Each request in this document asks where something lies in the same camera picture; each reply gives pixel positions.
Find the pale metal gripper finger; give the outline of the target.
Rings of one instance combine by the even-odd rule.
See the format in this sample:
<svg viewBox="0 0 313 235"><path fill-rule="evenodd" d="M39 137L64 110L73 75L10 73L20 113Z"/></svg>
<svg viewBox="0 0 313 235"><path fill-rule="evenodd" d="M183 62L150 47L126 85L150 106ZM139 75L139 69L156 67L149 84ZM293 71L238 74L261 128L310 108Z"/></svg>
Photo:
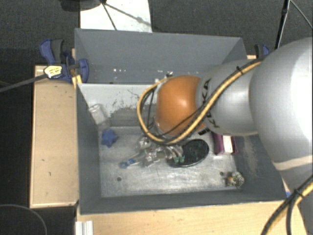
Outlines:
<svg viewBox="0 0 313 235"><path fill-rule="evenodd" d="M157 158L154 158L150 155L145 155L143 153L136 154L133 157L129 158L129 166L141 166L141 167L150 167L157 163Z"/></svg>
<svg viewBox="0 0 313 235"><path fill-rule="evenodd" d="M142 137L137 141L137 151L139 155L149 152L152 147L152 142L147 137Z"/></svg>

